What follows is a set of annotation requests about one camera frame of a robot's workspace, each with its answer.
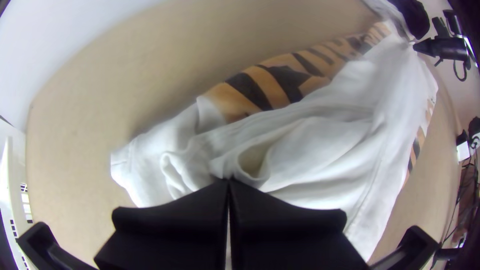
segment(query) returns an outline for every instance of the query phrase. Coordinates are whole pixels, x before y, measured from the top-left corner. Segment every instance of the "tiger-striped fabric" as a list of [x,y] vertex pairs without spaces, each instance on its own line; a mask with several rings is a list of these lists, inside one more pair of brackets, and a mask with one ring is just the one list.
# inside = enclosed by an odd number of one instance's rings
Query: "tiger-striped fabric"
[[[391,34],[382,22],[366,33],[321,42],[310,48],[282,54],[251,66],[217,84],[203,96],[212,101],[228,123],[250,115],[280,109],[299,102],[327,86],[348,61],[359,60]],[[427,122],[434,104],[428,100]],[[426,130],[418,129],[411,148],[405,183],[419,157]]]

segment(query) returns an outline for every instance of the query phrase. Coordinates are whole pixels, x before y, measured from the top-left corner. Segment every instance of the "white towel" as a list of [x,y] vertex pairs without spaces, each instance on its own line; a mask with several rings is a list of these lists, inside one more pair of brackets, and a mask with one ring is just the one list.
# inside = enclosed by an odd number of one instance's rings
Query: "white towel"
[[285,108],[226,124],[199,97],[114,152],[111,174],[138,207],[178,199],[215,176],[235,177],[295,206],[342,209],[346,237],[368,260],[437,89],[412,47],[391,34],[330,85]]

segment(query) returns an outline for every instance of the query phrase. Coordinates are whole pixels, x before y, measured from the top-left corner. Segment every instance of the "cable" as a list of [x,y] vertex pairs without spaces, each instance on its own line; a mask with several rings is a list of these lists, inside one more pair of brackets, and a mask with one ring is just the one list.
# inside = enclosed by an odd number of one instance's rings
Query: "cable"
[[[478,159],[478,153],[477,153],[477,145],[480,142],[480,138],[475,136],[472,139],[473,140],[470,144],[470,148],[472,148],[474,150],[475,158],[473,159],[473,163],[472,163],[471,162],[472,161],[472,156],[470,156],[470,158],[468,159],[468,163],[466,165],[462,166],[462,169],[465,169],[465,170],[462,172],[462,174],[460,176],[460,179],[462,179],[464,183],[460,184],[459,187],[458,187],[458,192],[457,192],[456,200],[455,200],[455,207],[454,207],[453,212],[451,214],[450,222],[448,224],[448,228],[446,229],[447,235],[440,242],[441,248],[444,246],[445,242],[455,233],[455,231],[458,229],[458,227],[463,222],[465,222],[466,218],[472,214],[473,210],[477,209],[479,207],[479,204],[480,204],[480,202],[477,201],[477,197],[476,197],[477,192],[479,190],[479,182],[478,182],[478,177],[479,177],[478,163],[479,163],[479,159]],[[473,167],[473,174],[472,174],[472,176],[470,176],[469,179],[465,180],[465,176],[467,174],[466,169],[468,169],[470,167]],[[453,230],[450,231],[450,227],[452,226],[452,222],[454,220],[454,216],[455,216],[455,212],[457,210],[457,206],[459,205],[459,203],[462,200],[465,193],[468,191],[467,188],[472,183],[474,184],[472,205],[470,205],[468,208],[465,208],[458,213],[458,217],[461,218],[461,221],[457,222],[457,225],[455,226],[455,228],[453,228]],[[470,218],[469,228],[472,226],[472,222],[473,222],[473,216],[471,216],[471,218]]]
[[460,82],[465,82],[467,80],[467,67],[465,66],[465,63],[463,64],[463,74],[464,74],[464,77],[463,78],[460,78],[459,77],[459,73],[457,72],[457,65],[456,65],[456,61],[453,60],[453,72],[455,73],[455,76],[456,78],[460,81]]

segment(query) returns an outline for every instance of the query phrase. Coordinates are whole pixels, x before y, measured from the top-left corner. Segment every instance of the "white wall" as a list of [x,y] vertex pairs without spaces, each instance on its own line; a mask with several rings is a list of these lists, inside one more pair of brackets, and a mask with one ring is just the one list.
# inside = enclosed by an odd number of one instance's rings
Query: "white wall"
[[[430,19],[433,17],[444,17],[443,10],[451,10],[452,7],[447,0],[420,0],[423,3]],[[427,37],[433,38],[437,35],[433,24]],[[438,58],[430,57],[432,63]],[[461,62],[457,62],[457,71],[460,78],[464,76],[464,69]],[[455,77],[453,60],[445,60],[436,68],[445,82],[448,93],[451,96],[463,129],[467,129],[470,121],[475,116],[480,116],[480,73],[478,68],[472,64],[471,70],[467,72],[467,79],[461,82]]]
[[75,53],[163,0],[12,0],[0,17],[0,115],[25,131],[29,106]]

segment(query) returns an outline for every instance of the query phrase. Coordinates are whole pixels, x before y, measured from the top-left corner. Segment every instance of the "electrical cord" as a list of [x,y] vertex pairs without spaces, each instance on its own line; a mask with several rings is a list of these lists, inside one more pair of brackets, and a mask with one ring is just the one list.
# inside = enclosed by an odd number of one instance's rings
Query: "electrical cord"
[[[456,200],[455,200],[455,208],[453,209],[453,213],[451,214],[450,222],[448,224],[448,228],[446,229],[447,235],[440,242],[440,248],[442,248],[444,246],[445,242],[455,233],[455,231],[458,229],[458,227],[462,223],[465,222],[466,218],[473,213],[473,210],[477,209],[480,206],[480,202],[478,202],[477,198],[476,198],[477,192],[478,192],[478,189],[479,189],[479,182],[478,182],[478,176],[479,176],[478,162],[479,162],[479,159],[478,159],[478,153],[477,153],[478,143],[480,143],[480,138],[476,136],[476,137],[473,138],[473,141],[470,145],[470,147],[475,152],[475,159],[473,160],[473,163],[471,163],[472,157],[470,156],[470,158],[468,159],[468,164],[462,166],[462,168],[465,169],[465,170],[462,172],[461,179],[465,179],[465,176],[467,174],[466,169],[468,169],[470,167],[473,167],[473,174],[472,174],[472,176],[470,176],[470,178],[464,184],[461,184],[458,187],[458,192],[457,192]],[[454,220],[455,212],[457,210],[457,206],[459,205],[463,196],[467,192],[467,188],[472,183],[474,184],[474,187],[473,187],[473,203],[468,208],[463,209],[463,211],[461,211],[458,214],[458,216],[461,217],[461,221],[457,222],[457,225],[455,226],[455,228],[453,228],[453,230],[449,233],[450,227],[452,226],[452,222]],[[472,225],[472,222],[473,222],[473,217],[470,219],[470,223],[469,223],[470,226]]]
[[459,73],[457,72],[457,64],[455,60],[453,60],[453,73],[455,73],[456,78],[460,82],[465,82],[467,80],[467,66],[465,63],[463,63],[463,78],[460,78]]

